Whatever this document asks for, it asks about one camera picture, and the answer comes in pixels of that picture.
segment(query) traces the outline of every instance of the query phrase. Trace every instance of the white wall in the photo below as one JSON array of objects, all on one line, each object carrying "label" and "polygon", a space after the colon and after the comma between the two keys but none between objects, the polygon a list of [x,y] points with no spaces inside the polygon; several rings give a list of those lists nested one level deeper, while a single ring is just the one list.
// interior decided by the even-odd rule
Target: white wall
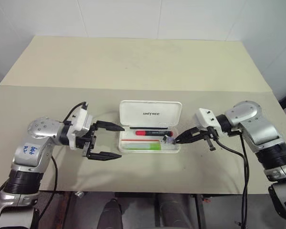
[{"label": "white wall", "polygon": [[241,40],[286,95],[286,0],[0,0],[0,80],[35,34]]}]

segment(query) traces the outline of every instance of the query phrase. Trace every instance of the table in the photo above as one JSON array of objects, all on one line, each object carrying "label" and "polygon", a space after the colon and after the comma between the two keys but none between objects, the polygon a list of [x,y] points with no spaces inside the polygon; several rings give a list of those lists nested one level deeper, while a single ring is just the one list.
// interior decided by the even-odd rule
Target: table
[{"label": "table", "polygon": [[[222,114],[253,100],[286,139],[286,116],[240,42],[35,37],[0,84],[0,185],[27,125],[47,115],[62,120],[87,101],[94,121],[119,124],[121,100],[179,101],[182,132],[194,126],[199,107]],[[95,152],[114,151],[117,133],[97,131]],[[237,137],[223,138],[241,150]],[[249,193],[267,193],[269,182],[248,150]],[[239,194],[241,158],[205,141],[182,145],[178,154],[123,154],[100,162],[57,146],[58,190]],[[41,190],[51,190],[50,164]]]},{"label": "table", "polygon": [[[239,101],[261,104],[266,117],[286,139],[286,116],[272,93],[108,90],[53,87],[0,87],[0,184],[9,173],[14,151],[36,117],[48,115],[62,120],[68,110],[86,100],[96,120],[119,123],[119,103],[124,99],[167,100],[183,104],[179,132],[194,126],[193,114],[199,107],[222,114]],[[97,132],[95,152],[117,149],[117,134]],[[222,142],[241,150],[237,137]],[[58,190],[241,193],[241,158],[217,147],[210,152],[205,141],[182,145],[178,154],[123,154],[122,158],[100,162],[81,157],[81,151],[57,146],[54,157],[59,167]],[[249,193],[266,193],[269,182],[256,156],[248,149],[251,179]],[[42,180],[41,189],[52,189],[53,165]]]}]

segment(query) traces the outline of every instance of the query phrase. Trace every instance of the red marker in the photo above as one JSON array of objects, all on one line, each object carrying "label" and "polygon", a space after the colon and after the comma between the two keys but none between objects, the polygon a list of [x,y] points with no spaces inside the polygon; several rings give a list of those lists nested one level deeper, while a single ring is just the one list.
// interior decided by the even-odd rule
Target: red marker
[{"label": "red marker", "polygon": [[164,136],[167,135],[169,137],[173,136],[172,131],[156,131],[156,130],[137,130],[135,135],[139,136]]}]

